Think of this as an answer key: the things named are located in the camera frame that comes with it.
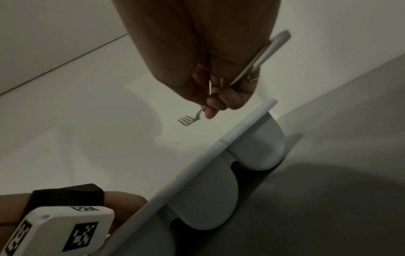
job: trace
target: fork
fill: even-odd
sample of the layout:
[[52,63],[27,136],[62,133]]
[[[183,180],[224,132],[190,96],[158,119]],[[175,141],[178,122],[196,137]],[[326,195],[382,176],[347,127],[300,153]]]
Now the fork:
[[[279,34],[277,34],[275,37],[273,37],[271,40],[269,40],[262,49],[256,54],[256,56],[250,61],[250,63],[244,68],[244,70],[229,84],[229,86],[232,86],[239,82],[242,79],[247,79],[250,83],[253,81],[258,80],[259,78],[252,78],[251,74],[259,70],[260,66],[268,59],[270,58],[283,44],[285,44],[289,39],[291,38],[291,34],[288,30],[285,30]],[[190,116],[184,116],[180,119],[177,119],[182,125],[184,126],[189,126],[198,120],[200,120],[200,115],[201,113],[206,109],[202,108],[200,109],[197,114],[195,115],[194,118]]]

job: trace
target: table surface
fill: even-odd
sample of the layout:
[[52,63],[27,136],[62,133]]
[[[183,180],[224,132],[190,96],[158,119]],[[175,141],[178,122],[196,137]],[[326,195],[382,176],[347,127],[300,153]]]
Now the table surface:
[[121,38],[0,96],[0,194],[95,183],[150,199],[261,103],[183,127],[199,106]]

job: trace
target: forearm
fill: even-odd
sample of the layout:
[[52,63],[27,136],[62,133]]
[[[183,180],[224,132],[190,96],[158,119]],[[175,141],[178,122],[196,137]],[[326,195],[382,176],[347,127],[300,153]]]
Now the forearm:
[[20,223],[31,194],[0,196],[0,249]]

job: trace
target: marker device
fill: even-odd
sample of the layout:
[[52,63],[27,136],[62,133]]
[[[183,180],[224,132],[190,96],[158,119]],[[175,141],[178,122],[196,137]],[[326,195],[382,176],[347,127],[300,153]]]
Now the marker device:
[[107,237],[114,211],[102,206],[51,206],[32,210],[0,256],[84,256]]

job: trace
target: skin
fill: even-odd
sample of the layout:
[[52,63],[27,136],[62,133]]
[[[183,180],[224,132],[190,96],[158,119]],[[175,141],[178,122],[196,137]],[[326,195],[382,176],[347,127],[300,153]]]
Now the skin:
[[[5,246],[20,223],[30,196],[31,194],[0,196],[0,249]],[[117,191],[104,192],[104,206],[114,210],[115,214],[109,233],[116,231],[146,203],[145,198],[135,194]]]
[[228,85],[269,39],[280,0],[113,2],[152,75],[184,99],[208,106],[208,119],[241,108],[252,96],[257,81]]

